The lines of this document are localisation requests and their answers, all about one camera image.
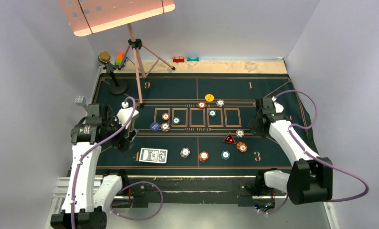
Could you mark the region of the blue playing card deck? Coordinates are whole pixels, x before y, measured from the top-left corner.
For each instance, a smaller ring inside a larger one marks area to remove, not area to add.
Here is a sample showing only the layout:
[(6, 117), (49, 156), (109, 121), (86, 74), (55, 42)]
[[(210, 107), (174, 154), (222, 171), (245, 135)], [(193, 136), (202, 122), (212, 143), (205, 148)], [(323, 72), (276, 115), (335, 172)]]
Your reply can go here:
[(165, 164), (167, 162), (168, 150), (158, 148), (141, 148), (139, 162)]

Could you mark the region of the white purple poker chip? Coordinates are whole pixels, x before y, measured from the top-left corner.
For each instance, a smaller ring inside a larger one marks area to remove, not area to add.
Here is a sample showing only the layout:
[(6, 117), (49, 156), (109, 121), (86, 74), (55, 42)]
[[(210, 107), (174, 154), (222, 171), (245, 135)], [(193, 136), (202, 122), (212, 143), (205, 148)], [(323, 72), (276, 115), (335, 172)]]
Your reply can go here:
[(242, 138), (242, 137), (244, 137), (245, 132), (241, 129), (238, 129), (238, 130), (236, 130), (235, 134), (238, 138)]
[(168, 132), (170, 130), (170, 125), (168, 123), (163, 123), (163, 124), (160, 125), (160, 129), (163, 132)]
[(224, 105), (225, 105), (224, 100), (219, 99), (219, 100), (216, 101), (216, 106), (217, 107), (223, 107)]

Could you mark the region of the orange poker chip pile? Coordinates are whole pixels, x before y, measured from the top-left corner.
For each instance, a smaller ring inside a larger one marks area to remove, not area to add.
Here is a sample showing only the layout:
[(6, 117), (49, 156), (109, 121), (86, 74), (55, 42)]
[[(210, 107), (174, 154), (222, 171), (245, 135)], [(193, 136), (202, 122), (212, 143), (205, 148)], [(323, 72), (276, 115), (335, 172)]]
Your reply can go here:
[(236, 147), (237, 147), (237, 149), (238, 149), (240, 152), (242, 152), (242, 153), (244, 153), (244, 152), (246, 152), (246, 151), (248, 150), (247, 145), (246, 145), (245, 143), (243, 143), (243, 142), (238, 142), (238, 143), (236, 144)]

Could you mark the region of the black red all-in triangle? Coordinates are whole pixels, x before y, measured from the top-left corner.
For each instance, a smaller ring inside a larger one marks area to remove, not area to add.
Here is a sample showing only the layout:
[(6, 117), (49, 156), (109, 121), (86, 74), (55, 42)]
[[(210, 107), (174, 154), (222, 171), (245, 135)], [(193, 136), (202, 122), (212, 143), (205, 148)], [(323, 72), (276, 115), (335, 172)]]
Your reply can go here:
[(223, 142), (224, 143), (227, 143), (227, 144), (236, 144), (236, 141), (234, 140), (234, 137), (232, 136), (231, 132), (229, 132), (225, 138), (223, 139)]

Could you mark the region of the teal poker chip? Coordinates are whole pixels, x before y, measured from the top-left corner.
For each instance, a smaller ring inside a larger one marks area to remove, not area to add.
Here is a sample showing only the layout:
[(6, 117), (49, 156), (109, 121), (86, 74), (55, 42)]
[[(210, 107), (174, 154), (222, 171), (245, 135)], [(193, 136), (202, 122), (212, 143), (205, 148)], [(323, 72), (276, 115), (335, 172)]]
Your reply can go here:
[(217, 115), (217, 112), (215, 110), (209, 110), (208, 115), (209, 117), (215, 117)]
[(172, 120), (172, 123), (175, 124), (175, 125), (178, 125), (180, 123), (180, 118), (174, 117), (173, 120)]

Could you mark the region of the teal chip stack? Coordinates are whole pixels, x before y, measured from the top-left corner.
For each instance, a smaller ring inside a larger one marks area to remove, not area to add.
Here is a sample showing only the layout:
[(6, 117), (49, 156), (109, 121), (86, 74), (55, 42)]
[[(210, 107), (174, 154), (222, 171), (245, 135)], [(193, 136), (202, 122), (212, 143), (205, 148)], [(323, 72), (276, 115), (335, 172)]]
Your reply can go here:
[(229, 151), (222, 151), (221, 158), (222, 160), (229, 160), (231, 157), (231, 154)]

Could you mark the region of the yellow round button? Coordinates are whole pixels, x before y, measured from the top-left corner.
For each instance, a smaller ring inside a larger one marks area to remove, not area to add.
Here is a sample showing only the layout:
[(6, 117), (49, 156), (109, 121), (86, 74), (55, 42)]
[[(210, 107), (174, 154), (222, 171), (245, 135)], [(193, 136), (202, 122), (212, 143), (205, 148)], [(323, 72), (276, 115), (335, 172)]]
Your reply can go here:
[(206, 94), (205, 95), (205, 101), (207, 101), (207, 102), (214, 101), (214, 95), (212, 95), (212, 94)]

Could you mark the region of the orange chip stack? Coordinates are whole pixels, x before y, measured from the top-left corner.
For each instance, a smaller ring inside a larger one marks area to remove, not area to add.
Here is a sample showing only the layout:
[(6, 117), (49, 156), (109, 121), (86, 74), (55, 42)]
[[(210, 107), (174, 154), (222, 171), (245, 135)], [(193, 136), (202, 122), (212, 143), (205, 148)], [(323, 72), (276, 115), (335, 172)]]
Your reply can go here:
[(202, 151), (199, 154), (199, 161), (201, 161), (201, 162), (205, 162), (206, 160), (208, 160), (208, 158), (209, 158), (209, 154), (206, 151)]

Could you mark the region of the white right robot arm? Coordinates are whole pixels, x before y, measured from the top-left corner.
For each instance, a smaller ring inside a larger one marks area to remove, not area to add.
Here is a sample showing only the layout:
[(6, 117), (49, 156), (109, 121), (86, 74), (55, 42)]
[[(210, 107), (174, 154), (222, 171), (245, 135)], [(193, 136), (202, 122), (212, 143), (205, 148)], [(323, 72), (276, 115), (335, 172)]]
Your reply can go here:
[(283, 106), (270, 98), (256, 100), (256, 115), (248, 127), (252, 133), (270, 136), (292, 164), (289, 174), (276, 168), (259, 171), (251, 190), (267, 194), (272, 189), (288, 195), (295, 205), (325, 202), (333, 196), (333, 170), (318, 162), (314, 152), (296, 133)]

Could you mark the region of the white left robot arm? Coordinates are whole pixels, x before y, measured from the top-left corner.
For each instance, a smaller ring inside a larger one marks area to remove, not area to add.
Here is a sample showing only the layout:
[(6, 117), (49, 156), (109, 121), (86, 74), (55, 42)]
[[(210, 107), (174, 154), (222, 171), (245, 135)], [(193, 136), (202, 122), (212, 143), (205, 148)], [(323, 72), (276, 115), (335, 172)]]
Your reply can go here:
[(128, 137), (125, 133), (138, 110), (128, 102), (123, 102), (117, 113), (106, 104), (89, 104), (85, 109), (87, 115), (71, 131), (69, 185), (60, 213), (51, 216), (53, 229), (104, 229), (114, 196), (129, 191), (129, 181), (120, 173), (107, 175), (95, 191), (95, 171), (104, 143), (122, 152), (130, 148), (138, 132)]

